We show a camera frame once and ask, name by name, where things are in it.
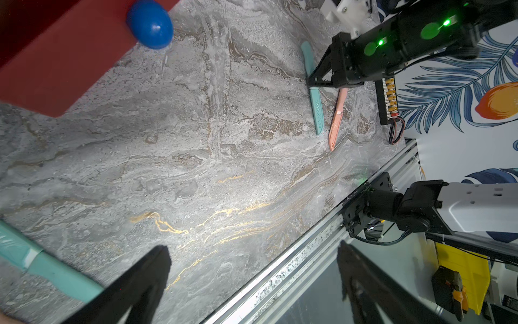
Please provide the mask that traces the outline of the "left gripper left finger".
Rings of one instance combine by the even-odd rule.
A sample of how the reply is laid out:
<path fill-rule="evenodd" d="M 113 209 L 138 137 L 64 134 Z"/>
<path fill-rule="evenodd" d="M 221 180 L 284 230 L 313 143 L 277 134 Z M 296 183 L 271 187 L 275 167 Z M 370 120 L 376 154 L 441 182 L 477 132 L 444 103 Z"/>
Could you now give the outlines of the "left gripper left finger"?
<path fill-rule="evenodd" d="M 151 249 L 135 265 L 64 323 L 151 323 L 162 299 L 171 258 L 166 246 Z"/>

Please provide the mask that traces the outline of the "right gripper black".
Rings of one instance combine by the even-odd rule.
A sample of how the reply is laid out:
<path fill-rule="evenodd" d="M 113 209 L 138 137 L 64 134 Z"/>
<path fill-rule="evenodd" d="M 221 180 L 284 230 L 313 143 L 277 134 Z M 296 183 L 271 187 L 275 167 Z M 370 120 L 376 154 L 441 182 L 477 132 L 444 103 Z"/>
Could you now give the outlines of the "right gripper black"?
<path fill-rule="evenodd" d="M 353 40 L 341 33 L 333 38 L 330 61 L 306 64 L 309 87 L 352 87 L 387 78 L 404 65 L 400 30 L 382 24 Z M 324 77 L 332 72 L 330 80 Z"/>

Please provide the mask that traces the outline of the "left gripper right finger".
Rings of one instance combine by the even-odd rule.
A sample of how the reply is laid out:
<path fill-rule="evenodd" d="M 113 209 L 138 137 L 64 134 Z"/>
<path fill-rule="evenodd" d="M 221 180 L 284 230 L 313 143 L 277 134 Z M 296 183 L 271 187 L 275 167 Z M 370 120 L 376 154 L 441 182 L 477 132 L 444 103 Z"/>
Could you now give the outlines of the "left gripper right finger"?
<path fill-rule="evenodd" d="M 337 252 L 343 299 L 348 299 L 354 323 L 446 323 L 414 298 L 356 247 L 342 240 Z"/>

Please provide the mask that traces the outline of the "teal fruit knife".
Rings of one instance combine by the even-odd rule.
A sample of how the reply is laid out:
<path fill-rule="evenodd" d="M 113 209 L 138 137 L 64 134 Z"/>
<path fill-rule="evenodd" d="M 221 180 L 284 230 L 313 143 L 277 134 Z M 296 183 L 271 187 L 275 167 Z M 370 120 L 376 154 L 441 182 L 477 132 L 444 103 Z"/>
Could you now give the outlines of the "teal fruit knife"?
<path fill-rule="evenodd" d="M 5 221 L 1 222 L 1 257 L 14 267 L 47 279 L 67 296 L 89 303 L 104 288 L 45 252 Z"/>
<path fill-rule="evenodd" d="M 312 52 L 312 48 L 310 46 L 310 43 L 305 41 L 301 44 L 301 50 L 302 54 L 304 56 L 304 65 L 306 70 L 306 76 L 309 77 L 314 69 L 314 55 Z M 308 87 L 309 89 L 309 96 L 310 96 L 310 102 L 312 106 L 312 113 L 314 118 L 314 127 L 317 135 L 322 134 L 322 131 L 324 130 L 324 114 L 322 110 L 322 101 L 321 101 L 321 93 L 319 88 L 317 87 Z"/>

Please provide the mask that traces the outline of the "red three-drawer cabinet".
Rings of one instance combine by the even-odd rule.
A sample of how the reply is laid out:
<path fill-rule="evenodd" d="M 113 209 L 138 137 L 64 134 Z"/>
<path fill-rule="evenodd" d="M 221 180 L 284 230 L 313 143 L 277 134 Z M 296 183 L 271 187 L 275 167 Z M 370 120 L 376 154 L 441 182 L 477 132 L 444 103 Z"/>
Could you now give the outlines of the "red three-drawer cabinet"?
<path fill-rule="evenodd" d="M 2 1 L 1 102 L 63 115 L 137 39 L 133 1 Z"/>

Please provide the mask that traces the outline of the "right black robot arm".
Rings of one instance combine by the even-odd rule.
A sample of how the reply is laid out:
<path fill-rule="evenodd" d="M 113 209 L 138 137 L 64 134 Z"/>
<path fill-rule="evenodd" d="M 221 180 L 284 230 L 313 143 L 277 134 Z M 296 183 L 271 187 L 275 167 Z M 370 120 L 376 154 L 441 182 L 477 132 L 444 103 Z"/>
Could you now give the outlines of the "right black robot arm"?
<path fill-rule="evenodd" d="M 448 233 L 517 248 L 517 2 L 409 1 L 360 36 L 333 37 L 311 87 L 384 81 L 387 109 L 450 186 Z"/>

